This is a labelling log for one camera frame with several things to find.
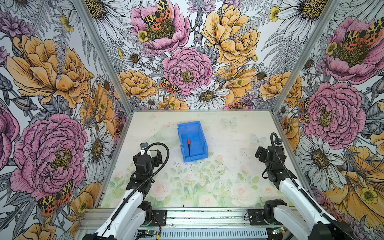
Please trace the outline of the red handled black screwdriver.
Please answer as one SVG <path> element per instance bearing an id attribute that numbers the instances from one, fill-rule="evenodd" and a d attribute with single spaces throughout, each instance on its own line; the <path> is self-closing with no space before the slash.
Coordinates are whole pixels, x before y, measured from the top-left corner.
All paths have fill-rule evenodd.
<path id="1" fill-rule="evenodd" d="M 191 139 L 187 139 L 188 149 L 189 149 L 189 156 L 191 156 Z"/>

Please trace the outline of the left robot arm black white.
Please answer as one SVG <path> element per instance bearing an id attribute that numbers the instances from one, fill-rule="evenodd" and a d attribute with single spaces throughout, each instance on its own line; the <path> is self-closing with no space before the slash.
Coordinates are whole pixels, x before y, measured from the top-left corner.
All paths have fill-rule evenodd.
<path id="1" fill-rule="evenodd" d="M 152 218 L 152 204 L 145 201 L 155 175 L 154 168 L 163 164 L 159 150 L 141 150 L 133 157 L 136 170 L 126 192 L 110 217 L 84 240 L 131 240 L 138 228 Z"/>

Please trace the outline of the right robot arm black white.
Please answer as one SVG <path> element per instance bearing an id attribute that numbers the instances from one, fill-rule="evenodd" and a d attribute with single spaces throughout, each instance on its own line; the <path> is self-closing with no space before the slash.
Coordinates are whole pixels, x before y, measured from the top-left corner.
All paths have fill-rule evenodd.
<path id="1" fill-rule="evenodd" d="M 267 179 L 293 203 L 296 215 L 283 200 L 268 200 L 258 218 L 269 225 L 282 224 L 298 240 L 354 240 L 352 227 L 326 212 L 296 181 L 285 166 L 283 146 L 259 147 L 255 157 L 265 164 Z"/>

